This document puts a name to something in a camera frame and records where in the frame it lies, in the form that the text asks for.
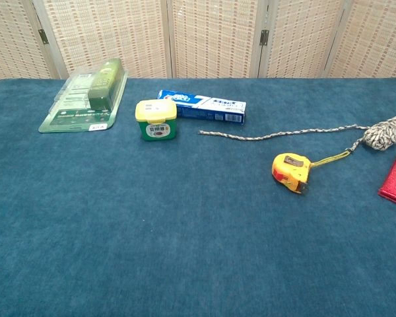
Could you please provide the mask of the yellow tape measure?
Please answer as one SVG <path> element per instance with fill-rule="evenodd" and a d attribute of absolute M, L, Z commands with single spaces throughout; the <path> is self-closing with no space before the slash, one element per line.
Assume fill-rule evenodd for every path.
<path fill-rule="evenodd" d="M 308 185 L 308 178 L 312 168 L 343 159 L 352 151 L 345 150 L 337 155 L 312 162 L 308 157 L 296 153 L 282 153 L 277 155 L 272 163 L 273 178 L 290 191 L 301 194 Z"/>

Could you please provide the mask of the blue white toothpaste box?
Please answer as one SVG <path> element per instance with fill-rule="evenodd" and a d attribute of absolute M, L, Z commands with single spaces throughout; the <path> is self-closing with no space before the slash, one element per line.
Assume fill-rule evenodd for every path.
<path fill-rule="evenodd" d="M 246 103 L 242 101 L 172 90 L 160 90 L 157 99 L 174 101 L 177 115 L 181 118 L 233 122 L 242 125 L 245 123 Z"/>

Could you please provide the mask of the green jar yellow lid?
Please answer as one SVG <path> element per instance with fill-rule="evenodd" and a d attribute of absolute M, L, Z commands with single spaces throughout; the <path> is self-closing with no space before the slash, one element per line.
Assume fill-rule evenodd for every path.
<path fill-rule="evenodd" d="M 135 119 L 146 141 L 173 139 L 176 136 L 177 108 L 172 100 L 140 101 L 136 105 Z"/>

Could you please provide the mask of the green blister pack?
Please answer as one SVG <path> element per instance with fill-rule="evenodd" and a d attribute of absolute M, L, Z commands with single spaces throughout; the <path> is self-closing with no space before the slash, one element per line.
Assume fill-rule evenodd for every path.
<path fill-rule="evenodd" d="M 54 98 L 40 133 L 101 131 L 111 128 L 127 83 L 119 58 L 76 69 Z"/>

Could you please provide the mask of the woven folding screen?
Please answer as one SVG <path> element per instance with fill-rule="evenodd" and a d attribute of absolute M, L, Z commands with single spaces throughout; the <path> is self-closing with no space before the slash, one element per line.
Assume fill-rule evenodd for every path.
<path fill-rule="evenodd" d="M 134 78 L 396 77 L 396 0 L 0 0 L 0 79 L 115 57 Z"/>

